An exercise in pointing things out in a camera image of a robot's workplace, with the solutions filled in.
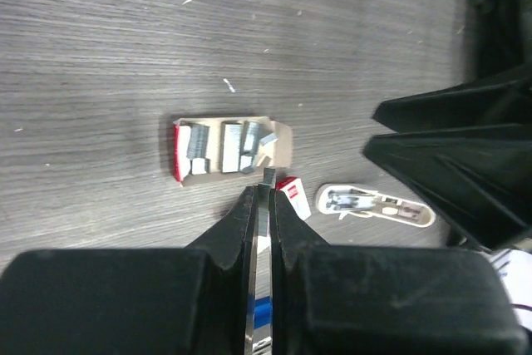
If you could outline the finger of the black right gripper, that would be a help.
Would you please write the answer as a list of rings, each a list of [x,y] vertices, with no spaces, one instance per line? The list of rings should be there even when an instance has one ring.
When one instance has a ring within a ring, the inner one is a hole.
[[[477,246],[531,236],[530,126],[373,136],[363,154]]]

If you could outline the silver staple strip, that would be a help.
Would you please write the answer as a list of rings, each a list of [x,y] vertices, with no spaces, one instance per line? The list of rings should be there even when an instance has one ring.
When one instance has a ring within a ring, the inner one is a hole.
[[[222,124],[222,173],[239,171],[241,135],[242,125],[240,123],[224,122]]]
[[[267,167],[264,169],[263,180],[258,184],[259,205],[258,205],[258,253],[262,253],[269,248],[271,239],[269,236],[269,196],[274,187],[276,170]]]

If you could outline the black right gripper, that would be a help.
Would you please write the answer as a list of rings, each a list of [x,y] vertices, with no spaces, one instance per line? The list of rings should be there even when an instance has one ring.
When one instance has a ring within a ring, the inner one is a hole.
[[[374,121],[398,133],[531,122],[531,0],[467,2],[479,80],[384,101]]]

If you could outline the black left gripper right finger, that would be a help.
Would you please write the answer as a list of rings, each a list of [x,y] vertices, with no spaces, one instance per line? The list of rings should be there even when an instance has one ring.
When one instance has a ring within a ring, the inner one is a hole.
[[[334,245],[280,191],[269,196],[275,354],[525,354],[485,256]]]

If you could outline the red staple box sleeve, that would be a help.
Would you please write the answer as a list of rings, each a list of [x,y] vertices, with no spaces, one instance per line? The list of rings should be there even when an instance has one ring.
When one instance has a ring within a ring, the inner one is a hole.
[[[311,215],[303,182],[296,176],[289,176],[276,184],[276,190],[282,191],[287,197],[301,220],[306,221]]]

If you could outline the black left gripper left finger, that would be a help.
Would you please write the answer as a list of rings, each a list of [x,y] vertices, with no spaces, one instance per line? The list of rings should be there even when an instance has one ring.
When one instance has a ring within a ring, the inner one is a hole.
[[[35,249],[1,276],[4,354],[249,354],[256,189],[183,248]]]

